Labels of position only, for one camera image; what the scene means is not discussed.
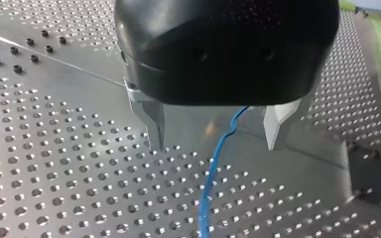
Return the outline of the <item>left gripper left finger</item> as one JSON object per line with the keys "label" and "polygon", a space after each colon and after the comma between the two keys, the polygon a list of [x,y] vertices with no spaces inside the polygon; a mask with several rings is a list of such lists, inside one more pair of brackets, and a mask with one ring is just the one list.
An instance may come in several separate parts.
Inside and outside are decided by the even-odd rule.
{"label": "left gripper left finger", "polygon": [[164,148],[165,114],[164,104],[147,96],[135,84],[124,81],[130,107],[133,113],[145,124],[150,148]]}

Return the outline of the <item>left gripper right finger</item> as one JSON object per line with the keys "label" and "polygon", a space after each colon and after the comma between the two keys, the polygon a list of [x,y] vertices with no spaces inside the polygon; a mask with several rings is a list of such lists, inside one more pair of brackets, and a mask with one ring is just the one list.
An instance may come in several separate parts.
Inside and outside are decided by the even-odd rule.
{"label": "left gripper right finger", "polygon": [[281,150],[285,145],[292,126],[307,113],[312,103],[313,94],[295,101],[269,105],[266,107],[263,126],[268,149]]}

